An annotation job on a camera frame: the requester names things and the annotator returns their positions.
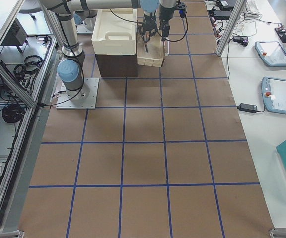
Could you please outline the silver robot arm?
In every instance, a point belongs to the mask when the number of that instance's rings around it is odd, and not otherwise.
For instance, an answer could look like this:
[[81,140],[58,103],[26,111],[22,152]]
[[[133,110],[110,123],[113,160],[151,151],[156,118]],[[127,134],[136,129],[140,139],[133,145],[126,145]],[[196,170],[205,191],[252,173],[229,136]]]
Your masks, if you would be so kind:
[[157,29],[156,10],[159,7],[158,0],[139,0],[140,7],[144,11],[143,22],[138,25],[138,33],[142,37],[144,43],[150,41],[155,36]]
[[151,37],[161,33],[166,41],[170,31],[169,21],[174,12],[186,15],[186,9],[178,0],[43,0],[41,4],[53,12],[58,20],[63,41],[62,52],[66,57],[57,68],[57,73],[68,92],[81,95],[84,88],[83,62],[85,53],[79,45],[75,28],[74,14],[78,11],[93,12],[103,9],[131,8],[144,10],[144,19],[140,23],[139,33],[147,43]]

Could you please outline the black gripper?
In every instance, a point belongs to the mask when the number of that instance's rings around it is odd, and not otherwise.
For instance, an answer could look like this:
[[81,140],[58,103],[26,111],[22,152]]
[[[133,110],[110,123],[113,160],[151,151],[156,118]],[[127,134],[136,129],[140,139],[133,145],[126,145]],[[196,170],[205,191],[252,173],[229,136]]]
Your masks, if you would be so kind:
[[178,11],[181,18],[186,17],[187,6],[183,2],[160,2],[159,6],[159,23],[161,40],[164,42],[169,36],[169,21],[173,18],[174,12]]
[[148,41],[150,41],[151,37],[155,36],[157,30],[156,16],[144,16],[143,23],[138,26],[138,33],[143,42],[145,42],[146,31],[149,31]]

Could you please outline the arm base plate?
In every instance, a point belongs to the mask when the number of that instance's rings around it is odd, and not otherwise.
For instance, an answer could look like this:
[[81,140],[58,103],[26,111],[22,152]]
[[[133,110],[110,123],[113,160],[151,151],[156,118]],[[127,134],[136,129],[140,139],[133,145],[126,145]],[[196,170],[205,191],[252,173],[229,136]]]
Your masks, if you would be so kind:
[[58,95],[56,102],[57,109],[95,109],[97,92],[99,86],[99,78],[85,78],[84,85],[80,92],[67,91],[63,83],[61,83],[61,93]]

